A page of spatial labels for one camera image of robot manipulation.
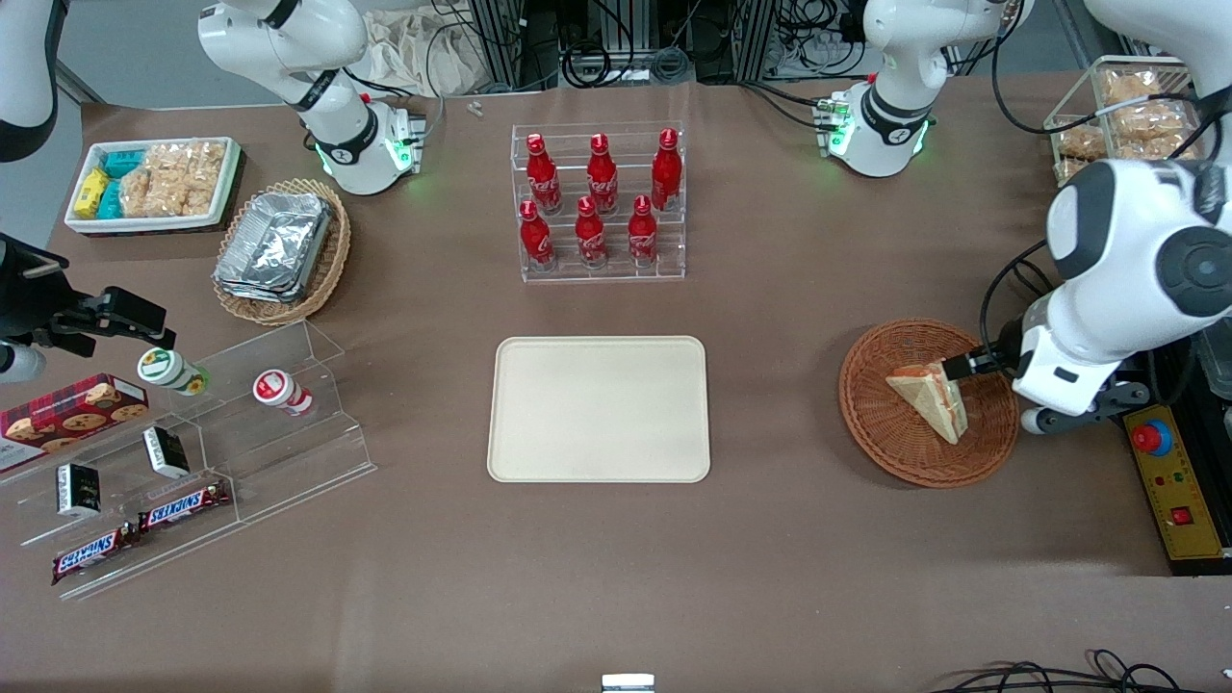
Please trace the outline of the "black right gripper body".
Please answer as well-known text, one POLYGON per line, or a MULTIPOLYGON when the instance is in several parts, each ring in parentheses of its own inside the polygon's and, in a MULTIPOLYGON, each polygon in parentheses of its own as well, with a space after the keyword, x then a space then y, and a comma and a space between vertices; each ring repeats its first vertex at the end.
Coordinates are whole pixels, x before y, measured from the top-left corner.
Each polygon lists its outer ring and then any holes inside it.
POLYGON ((79 310, 87 298, 92 295, 71 289, 67 279, 4 279, 1 337, 30 346, 36 330, 51 330, 57 314, 79 310))

